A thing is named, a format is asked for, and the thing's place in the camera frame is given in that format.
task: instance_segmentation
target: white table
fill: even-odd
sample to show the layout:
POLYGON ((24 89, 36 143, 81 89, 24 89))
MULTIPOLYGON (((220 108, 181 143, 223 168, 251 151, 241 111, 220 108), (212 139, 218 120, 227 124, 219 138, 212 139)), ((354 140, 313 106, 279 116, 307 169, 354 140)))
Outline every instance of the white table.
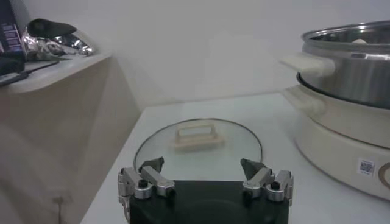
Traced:
POLYGON ((262 143, 263 162, 275 171, 290 170, 295 176, 291 223, 389 224, 389 201, 334 180, 301 155, 290 135, 298 116, 280 94, 147 108, 81 223, 126 224, 122 206, 118 202, 117 174, 120 168, 132 166, 133 157, 141 143, 169 124, 197 117, 217 117, 251 129, 262 143))

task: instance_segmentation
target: glass pot lid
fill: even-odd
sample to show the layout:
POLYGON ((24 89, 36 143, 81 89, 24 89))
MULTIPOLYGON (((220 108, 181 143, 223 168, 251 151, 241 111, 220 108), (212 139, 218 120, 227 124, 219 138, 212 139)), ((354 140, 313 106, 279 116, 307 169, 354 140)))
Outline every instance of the glass pot lid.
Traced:
POLYGON ((169 125, 147 138, 133 166, 164 158, 161 174, 170 180, 244 181, 240 159, 261 161, 256 135, 222 119, 192 119, 169 125))

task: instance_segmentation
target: cream pot handle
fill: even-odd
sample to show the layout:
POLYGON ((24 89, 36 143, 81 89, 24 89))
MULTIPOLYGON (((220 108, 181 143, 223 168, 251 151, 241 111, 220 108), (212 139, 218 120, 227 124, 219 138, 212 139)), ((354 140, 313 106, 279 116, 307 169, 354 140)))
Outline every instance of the cream pot handle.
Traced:
POLYGON ((317 77, 332 75, 336 69, 332 59, 302 52, 284 57, 280 62, 302 75, 314 75, 317 77))
POLYGON ((295 108, 309 116, 321 116, 326 112, 325 102, 302 91, 300 85, 284 89, 282 94, 295 108))

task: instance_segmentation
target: stainless steel pot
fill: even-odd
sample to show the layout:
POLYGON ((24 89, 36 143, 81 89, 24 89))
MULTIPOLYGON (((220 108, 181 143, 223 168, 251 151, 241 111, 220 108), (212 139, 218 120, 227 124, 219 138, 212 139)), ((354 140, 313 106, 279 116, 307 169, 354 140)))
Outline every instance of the stainless steel pot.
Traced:
POLYGON ((302 35, 303 52, 282 63, 319 93, 390 109, 390 21, 351 24, 302 35))

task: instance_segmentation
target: white wall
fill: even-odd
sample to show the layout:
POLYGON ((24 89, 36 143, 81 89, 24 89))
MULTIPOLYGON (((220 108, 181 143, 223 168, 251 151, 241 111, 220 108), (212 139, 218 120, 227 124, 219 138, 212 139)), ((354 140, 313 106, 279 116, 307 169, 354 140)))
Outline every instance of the white wall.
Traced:
POLYGON ((140 108, 275 91, 301 33, 389 19, 388 0, 23 0, 113 49, 140 108))

